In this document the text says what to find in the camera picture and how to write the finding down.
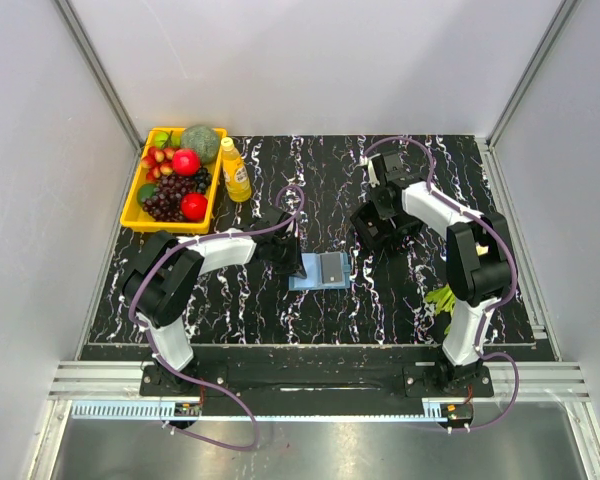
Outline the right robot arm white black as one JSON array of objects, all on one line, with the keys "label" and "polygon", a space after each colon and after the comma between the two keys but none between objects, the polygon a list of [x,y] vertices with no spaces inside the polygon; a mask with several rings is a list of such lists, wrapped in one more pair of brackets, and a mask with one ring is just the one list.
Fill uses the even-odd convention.
[{"label": "right robot arm white black", "polygon": [[466,366],[481,358],[493,311],[516,289],[507,221],[500,214],[468,208],[431,181],[410,176],[397,155],[375,154],[361,164],[381,220],[404,214],[445,240],[446,283],[456,301],[442,343],[448,362],[436,369],[434,379],[442,393],[458,395],[471,382]]}]

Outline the blue card holder wallet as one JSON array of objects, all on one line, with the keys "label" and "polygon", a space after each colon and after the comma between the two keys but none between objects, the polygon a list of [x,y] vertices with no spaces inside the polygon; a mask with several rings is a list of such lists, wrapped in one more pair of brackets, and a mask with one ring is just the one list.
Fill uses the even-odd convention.
[{"label": "blue card holder wallet", "polygon": [[344,272],[344,281],[341,285],[328,286],[322,284],[320,255],[323,253],[303,253],[301,255],[306,276],[301,278],[299,275],[294,275],[289,278],[290,291],[318,291],[318,290],[345,290],[351,285],[351,265],[349,256],[345,252],[342,254],[342,265]]}]

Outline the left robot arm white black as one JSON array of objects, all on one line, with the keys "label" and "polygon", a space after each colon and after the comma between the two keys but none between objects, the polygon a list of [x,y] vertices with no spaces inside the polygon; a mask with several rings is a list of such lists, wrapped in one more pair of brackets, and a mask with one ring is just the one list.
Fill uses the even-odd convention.
[{"label": "left robot arm white black", "polygon": [[230,266],[263,262],[284,275],[306,275],[297,220],[277,207],[245,230],[177,237],[161,230],[149,237],[122,281],[132,322],[148,333],[162,383],[173,394],[193,390],[197,372],[184,314],[198,279]]}]

